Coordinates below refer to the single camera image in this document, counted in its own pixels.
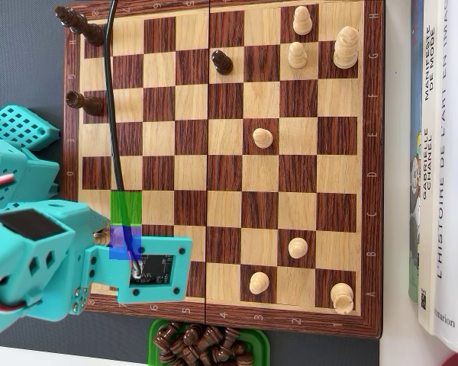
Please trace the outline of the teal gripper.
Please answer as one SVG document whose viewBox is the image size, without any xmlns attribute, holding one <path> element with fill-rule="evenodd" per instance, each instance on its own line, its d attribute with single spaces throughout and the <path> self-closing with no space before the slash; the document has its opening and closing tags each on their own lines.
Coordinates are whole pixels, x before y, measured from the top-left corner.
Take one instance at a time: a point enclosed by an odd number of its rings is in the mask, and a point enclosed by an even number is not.
<svg viewBox="0 0 458 366">
<path fill-rule="evenodd" d="M 50 200 L 0 210 L 0 321 L 58 321 L 84 310 L 95 231 L 110 220 L 89 205 Z"/>
</svg>

